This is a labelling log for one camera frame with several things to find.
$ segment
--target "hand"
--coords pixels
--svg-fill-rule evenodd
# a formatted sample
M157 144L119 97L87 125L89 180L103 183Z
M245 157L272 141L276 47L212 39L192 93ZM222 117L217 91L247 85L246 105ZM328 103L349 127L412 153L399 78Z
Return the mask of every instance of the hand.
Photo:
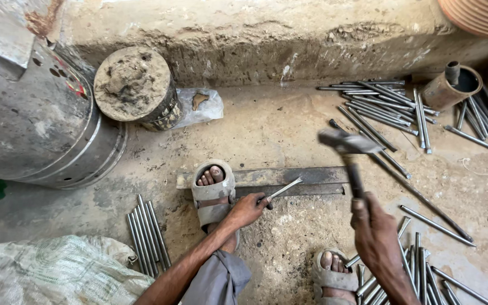
M387 273L404 272L398 246L397 222L380 206L376 196L365 193L365 200L351 202L351 226L355 229L355 247L363 263L376 276Z
M253 223L263 214L263 209L269 204L265 193L252 193L241 197L223 220L228 224L245 227Z

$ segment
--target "gray trousers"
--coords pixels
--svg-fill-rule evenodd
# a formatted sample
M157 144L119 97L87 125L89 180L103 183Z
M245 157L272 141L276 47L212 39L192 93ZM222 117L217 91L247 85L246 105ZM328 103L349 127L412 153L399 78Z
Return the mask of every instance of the gray trousers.
M252 273L244 261L217 250L201 266L182 298L182 305L233 305Z

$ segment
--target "gray sandal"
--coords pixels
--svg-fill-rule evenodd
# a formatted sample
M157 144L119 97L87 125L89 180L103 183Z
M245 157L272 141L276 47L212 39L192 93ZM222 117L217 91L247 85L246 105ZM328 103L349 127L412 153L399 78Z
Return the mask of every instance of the gray sandal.
M223 181L209 186L198 186L197 180L200 179L205 170L209 169L213 165L216 165L223 170L223 174L225 176ZM201 222L201 229L207 233L207 225L222 221L236 202L235 177L233 175L233 170L231 170L229 164L217 159L211 159L199 164L195 172L193 172L191 192L193 193L193 204L197 209L199 221ZM198 201L219 199L226 196L229 198L229 204L217 204L214 206L199 207ZM240 230L236 232L237 247L239 240Z
M349 268L350 273L339 273L321 267L321 256L325 251L330 251L332 254L338 255L344 264L349 261L344 253L335 248L325 248L315 253L312 262L312 281L315 301L321 305L355 305L355 303L339 297L323 296L322 287L349 291L357 291L359 288L357 274L352 272L351 267Z

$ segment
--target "left hand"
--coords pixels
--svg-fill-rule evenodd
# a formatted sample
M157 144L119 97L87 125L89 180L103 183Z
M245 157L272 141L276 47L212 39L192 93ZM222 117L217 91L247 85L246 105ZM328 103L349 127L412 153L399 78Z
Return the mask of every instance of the left hand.
M223 221L228 224L245 227L252 224L263 214L263 209L269 204L265 193L252 193L241 197Z

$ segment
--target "concrete wall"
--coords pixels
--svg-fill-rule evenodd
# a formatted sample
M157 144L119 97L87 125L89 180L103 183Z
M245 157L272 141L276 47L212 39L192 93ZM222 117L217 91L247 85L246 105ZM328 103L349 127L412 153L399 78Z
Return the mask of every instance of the concrete wall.
M389 77L488 58L488 40L458 30L436 0L69 0L62 24L60 43L93 68L148 45L179 86Z

